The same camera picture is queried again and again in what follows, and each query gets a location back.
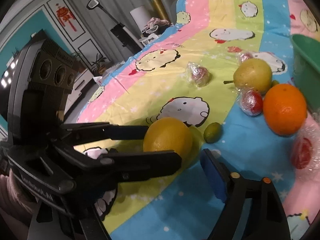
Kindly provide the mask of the yellow lemon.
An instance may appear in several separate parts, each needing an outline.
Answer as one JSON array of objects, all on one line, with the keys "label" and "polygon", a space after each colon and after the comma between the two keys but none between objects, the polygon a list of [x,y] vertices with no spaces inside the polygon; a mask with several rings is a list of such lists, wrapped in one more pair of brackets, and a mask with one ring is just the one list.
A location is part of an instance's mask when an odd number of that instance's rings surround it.
[{"label": "yellow lemon", "polygon": [[189,157],[193,145],[190,129],[180,120],[166,117],[154,122],[143,140],[144,152],[175,151],[182,160]]}]

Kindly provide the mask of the wrapped red fruit right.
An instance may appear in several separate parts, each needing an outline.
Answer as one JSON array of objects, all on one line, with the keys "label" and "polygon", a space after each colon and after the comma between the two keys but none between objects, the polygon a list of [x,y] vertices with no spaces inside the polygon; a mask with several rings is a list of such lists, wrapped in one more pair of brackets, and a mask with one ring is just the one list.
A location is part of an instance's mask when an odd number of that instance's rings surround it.
[{"label": "wrapped red fruit right", "polygon": [[304,126],[294,139],[290,161],[295,169],[304,172],[319,170],[319,129]]}]

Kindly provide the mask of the wrapped red fruit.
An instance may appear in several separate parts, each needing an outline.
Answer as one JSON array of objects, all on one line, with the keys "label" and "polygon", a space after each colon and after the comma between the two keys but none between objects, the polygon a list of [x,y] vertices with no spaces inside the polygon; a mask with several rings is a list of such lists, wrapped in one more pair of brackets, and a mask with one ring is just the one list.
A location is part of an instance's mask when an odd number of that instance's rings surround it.
[{"label": "wrapped red fruit", "polygon": [[195,62],[188,62],[187,72],[190,80],[197,86],[203,87],[210,82],[210,72],[207,68]]},{"label": "wrapped red fruit", "polygon": [[253,55],[249,51],[242,51],[242,52],[238,53],[238,60],[240,63],[243,63],[244,61],[246,61],[248,59],[252,59],[252,58],[253,58]]},{"label": "wrapped red fruit", "polygon": [[249,116],[257,116],[263,111],[263,98],[255,90],[242,89],[238,96],[241,110]]},{"label": "wrapped red fruit", "polygon": [[290,161],[295,169],[304,172],[319,170],[319,129],[304,126],[294,139]]}]

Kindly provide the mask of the grey curtain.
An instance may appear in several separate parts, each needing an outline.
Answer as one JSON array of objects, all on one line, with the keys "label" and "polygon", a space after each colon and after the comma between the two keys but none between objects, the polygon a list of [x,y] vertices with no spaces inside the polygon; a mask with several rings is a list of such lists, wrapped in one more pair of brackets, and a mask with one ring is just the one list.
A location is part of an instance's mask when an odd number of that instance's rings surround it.
[{"label": "grey curtain", "polygon": [[94,40],[114,63],[126,61],[131,51],[111,33],[117,22],[123,23],[136,36],[140,35],[130,12],[144,6],[152,17],[174,22],[177,0],[67,0]]}]

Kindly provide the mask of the small green lime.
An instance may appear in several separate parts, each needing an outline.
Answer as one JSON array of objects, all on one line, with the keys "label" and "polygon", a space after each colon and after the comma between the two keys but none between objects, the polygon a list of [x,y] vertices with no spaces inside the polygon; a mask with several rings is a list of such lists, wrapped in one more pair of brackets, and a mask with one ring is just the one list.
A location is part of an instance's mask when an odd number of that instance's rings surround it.
[{"label": "small green lime", "polygon": [[203,138],[206,143],[213,144],[222,136],[222,125],[218,122],[213,122],[204,130]]}]

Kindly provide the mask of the orange fruit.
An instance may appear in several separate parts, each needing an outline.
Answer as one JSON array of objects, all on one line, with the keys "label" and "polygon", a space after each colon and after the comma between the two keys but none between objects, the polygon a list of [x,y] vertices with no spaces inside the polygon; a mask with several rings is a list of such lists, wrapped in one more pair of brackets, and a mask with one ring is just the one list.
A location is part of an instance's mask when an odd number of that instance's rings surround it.
[{"label": "orange fruit", "polygon": [[269,128],[281,136],[295,134],[307,117],[307,104],[298,88],[287,83],[272,87],[265,95],[263,115]]}]

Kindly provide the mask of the black and white bag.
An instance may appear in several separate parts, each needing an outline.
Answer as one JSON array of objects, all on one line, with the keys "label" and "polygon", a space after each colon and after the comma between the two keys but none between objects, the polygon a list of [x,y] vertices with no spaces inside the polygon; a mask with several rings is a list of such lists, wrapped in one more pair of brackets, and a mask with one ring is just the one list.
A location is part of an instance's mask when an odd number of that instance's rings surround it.
[{"label": "black and white bag", "polygon": [[151,18],[144,26],[139,42],[147,46],[157,40],[171,25],[172,23],[168,20],[161,20],[155,17]]}]

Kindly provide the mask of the wrapped red fruit middle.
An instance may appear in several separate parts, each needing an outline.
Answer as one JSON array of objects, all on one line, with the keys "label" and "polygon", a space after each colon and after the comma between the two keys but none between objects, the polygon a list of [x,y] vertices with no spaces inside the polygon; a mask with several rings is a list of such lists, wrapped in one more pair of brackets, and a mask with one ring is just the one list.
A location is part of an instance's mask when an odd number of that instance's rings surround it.
[{"label": "wrapped red fruit middle", "polygon": [[241,110],[249,116],[257,116],[263,111],[263,98],[255,90],[242,89],[238,96]]}]

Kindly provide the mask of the wrapped red fruit left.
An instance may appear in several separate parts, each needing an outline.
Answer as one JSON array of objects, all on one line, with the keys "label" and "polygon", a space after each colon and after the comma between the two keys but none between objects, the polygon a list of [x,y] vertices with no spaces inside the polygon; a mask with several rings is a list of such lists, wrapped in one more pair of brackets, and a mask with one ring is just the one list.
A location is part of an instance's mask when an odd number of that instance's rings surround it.
[{"label": "wrapped red fruit left", "polygon": [[188,62],[187,72],[190,80],[197,86],[203,87],[210,82],[210,72],[207,68],[195,62]]}]

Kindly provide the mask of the small green lime hidden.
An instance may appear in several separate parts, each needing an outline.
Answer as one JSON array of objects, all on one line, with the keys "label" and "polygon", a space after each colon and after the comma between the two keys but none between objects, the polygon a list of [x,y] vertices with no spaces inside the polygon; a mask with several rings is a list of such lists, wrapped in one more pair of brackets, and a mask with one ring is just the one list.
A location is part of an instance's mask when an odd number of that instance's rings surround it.
[{"label": "small green lime hidden", "polygon": [[277,80],[273,80],[272,83],[271,83],[271,87],[274,87],[276,85],[278,85],[279,82]]}]

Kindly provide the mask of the yellow-green pear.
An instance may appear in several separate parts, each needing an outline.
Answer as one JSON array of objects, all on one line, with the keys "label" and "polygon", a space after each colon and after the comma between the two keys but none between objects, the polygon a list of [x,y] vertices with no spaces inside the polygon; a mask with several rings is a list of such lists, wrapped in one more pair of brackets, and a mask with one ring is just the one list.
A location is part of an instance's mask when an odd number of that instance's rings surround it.
[{"label": "yellow-green pear", "polygon": [[264,95],[272,85],[271,67],[264,60],[247,59],[234,72],[233,80],[223,82],[224,85],[230,83],[238,90],[251,88]]}]

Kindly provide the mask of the colourful striped cartoon tablecloth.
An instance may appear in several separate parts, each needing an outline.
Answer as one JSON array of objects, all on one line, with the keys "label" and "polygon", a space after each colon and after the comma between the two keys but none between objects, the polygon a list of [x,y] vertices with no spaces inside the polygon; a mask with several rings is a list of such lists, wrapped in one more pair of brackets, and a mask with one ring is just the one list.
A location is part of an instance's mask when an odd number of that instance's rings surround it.
[{"label": "colourful striped cartoon tablecloth", "polygon": [[144,125],[96,158],[175,150],[173,175],[96,203],[112,239],[302,239],[319,213],[319,20],[303,0],[178,0],[176,24],[103,79],[78,122]]}]

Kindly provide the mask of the wrapped red fruit far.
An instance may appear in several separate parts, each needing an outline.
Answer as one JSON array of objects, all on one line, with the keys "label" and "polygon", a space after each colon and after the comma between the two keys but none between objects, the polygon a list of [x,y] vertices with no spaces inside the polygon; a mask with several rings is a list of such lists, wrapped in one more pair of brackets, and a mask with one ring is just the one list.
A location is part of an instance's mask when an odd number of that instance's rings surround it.
[{"label": "wrapped red fruit far", "polygon": [[243,63],[244,61],[246,61],[248,59],[252,59],[252,58],[253,58],[253,55],[249,51],[242,51],[242,52],[238,53],[238,60],[240,63]]}]

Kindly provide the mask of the green plastic bowl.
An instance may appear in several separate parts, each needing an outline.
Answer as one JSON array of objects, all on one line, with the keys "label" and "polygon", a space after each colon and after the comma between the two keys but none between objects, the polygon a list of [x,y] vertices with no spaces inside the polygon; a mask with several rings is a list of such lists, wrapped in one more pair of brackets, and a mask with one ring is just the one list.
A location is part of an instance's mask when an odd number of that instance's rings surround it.
[{"label": "green plastic bowl", "polygon": [[311,112],[319,112],[320,42],[301,34],[290,37],[293,46],[293,81],[304,95]]}]

